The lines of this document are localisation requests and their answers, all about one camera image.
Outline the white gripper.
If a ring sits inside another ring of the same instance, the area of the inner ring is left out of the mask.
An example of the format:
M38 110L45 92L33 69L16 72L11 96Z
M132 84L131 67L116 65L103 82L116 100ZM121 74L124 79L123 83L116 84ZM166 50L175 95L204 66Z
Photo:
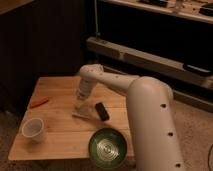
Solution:
M94 87L94 83L92 81L88 81L85 79L81 79L79 83L79 87L76 91L76 96L79 100L86 100Z

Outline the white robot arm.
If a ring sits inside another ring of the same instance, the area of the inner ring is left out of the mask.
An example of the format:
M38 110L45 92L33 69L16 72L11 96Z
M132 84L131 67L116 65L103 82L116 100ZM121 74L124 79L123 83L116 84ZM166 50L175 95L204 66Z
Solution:
M173 121L173 91L149 76L105 72L100 64L83 65L77 98L86 100L102 83L126 97L137 171L186 171Z

